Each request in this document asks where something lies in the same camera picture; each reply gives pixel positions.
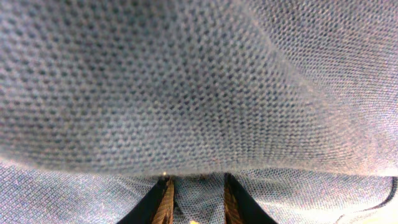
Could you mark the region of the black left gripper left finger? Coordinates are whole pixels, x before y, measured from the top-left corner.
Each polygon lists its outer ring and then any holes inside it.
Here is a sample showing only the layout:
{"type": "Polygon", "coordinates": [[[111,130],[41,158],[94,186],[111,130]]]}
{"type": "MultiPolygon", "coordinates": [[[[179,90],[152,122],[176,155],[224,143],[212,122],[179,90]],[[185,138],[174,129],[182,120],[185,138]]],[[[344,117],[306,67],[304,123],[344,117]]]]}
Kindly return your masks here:
{"type": "Polygon", "coordinates": [[[174,181],[162,177],[118,224],[172,224],[174,181]]]}

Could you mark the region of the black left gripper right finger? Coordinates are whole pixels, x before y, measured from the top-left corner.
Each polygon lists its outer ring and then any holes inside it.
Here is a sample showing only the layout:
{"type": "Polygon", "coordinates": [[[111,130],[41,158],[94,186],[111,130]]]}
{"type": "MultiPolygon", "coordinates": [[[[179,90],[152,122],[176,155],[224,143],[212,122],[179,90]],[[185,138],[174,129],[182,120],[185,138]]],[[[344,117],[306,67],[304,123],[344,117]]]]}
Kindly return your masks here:
{"type": "Polygon", "coordinates": [[[230,173],[224,175],[226,224],[277,224],[230,173]]]}

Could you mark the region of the blue polo shirt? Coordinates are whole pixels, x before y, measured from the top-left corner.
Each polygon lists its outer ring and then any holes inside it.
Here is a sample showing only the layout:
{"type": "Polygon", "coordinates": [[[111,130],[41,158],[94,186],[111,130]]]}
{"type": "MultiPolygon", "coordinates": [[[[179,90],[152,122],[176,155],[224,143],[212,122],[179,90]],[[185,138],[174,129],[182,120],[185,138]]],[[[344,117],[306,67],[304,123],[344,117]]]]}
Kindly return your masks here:
{"type": "Polygon", "coordinates": [[[397,222],[396,1],[2,1],[1,222],[397,222]]]}

